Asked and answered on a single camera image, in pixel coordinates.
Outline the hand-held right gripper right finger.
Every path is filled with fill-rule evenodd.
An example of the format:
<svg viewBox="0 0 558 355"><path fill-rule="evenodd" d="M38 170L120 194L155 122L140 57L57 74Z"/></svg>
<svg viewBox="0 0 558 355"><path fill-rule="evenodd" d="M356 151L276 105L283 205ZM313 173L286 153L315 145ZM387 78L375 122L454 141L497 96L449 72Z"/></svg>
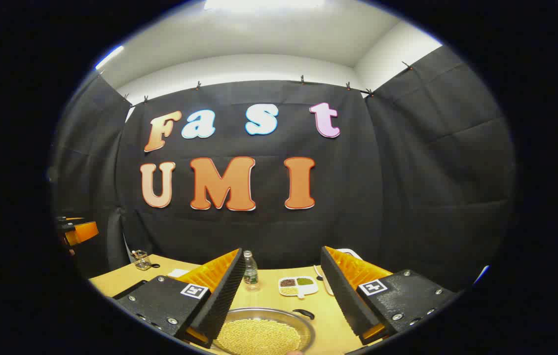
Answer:
<svg viewBox="0 0 558 355"><path fill-rule="evenodd" d="M363 345L416 328L458 296L414 270L392 273L327 246L320 250L320 266Z"/></svg>

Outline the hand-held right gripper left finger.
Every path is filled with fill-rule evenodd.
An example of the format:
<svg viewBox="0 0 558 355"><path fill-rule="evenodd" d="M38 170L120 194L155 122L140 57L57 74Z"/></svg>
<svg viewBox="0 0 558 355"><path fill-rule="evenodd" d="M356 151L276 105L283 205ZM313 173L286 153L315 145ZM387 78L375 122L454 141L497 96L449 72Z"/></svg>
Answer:
<svg viewBox="0 0 558 355"><path fill-rule="evenodd" d="M222 329L245 268L238 248L182 276L136 283L117 294L115 302L166 335L208 349Z"/></svg>

